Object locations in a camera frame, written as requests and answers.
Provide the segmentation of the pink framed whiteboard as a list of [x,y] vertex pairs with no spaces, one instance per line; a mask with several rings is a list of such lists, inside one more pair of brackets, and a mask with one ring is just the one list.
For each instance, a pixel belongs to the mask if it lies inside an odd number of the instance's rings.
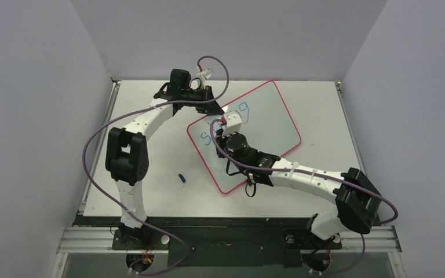
[[[267,81],[222,106],[226,112],[236,112],[242,119],[240,132],[250,146],[259,151],[283,156],[301,144],[301,135],[277,84]],[[230,177],[225,172],[227,160],[216,155],[209,134],[216,116],[204,116],[187,127],[187,134],[205,164],[215,185],[228,194],[245,183],[246,177]]]

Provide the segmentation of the blue marker cap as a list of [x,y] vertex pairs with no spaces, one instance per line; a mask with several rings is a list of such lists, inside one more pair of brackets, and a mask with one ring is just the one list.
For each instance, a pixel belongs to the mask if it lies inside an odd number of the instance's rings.
[[182,174],[178,174],[178,176],[179,176],[179,178],[180,178],[182,183],[186,182],[186,179],[185,179],[185,177]]

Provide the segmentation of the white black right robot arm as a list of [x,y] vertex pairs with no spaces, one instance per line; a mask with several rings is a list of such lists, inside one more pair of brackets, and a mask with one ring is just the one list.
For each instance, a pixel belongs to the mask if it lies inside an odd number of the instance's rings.
[[244,175],[249,185],[291,188],[334,205],[309,220],[303,233],[307,245],[319,247],[343,231],[370,233],[381,204],[380,193],[361,170],[351,167],[346,172],[330,172],[301,166],[252,148],[243,134],[224,136],[222,129],[216,131],[215,140],[217,156],[233,164],[236,174]]

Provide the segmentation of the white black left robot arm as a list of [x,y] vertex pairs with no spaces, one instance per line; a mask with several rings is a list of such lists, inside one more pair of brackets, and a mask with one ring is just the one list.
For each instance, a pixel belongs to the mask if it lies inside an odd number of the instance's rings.
[[161,125],[183,107],[194,107],[200,114],[222,115],[214,101],[211,86],[206,81],[212,69],[201,69],[196,75],[198,86],[191,87],[191,75],[186,70],[173,69],[170,80],[154,94],[148,112],[132,120],[123,128],[113,127],[108,133],[105,168],[115,181],[122,211],[120,238],[136,249],[151,242],[151,231],[143,225],[147,213],[143,204],[142,180],[149,167],[147,142]]

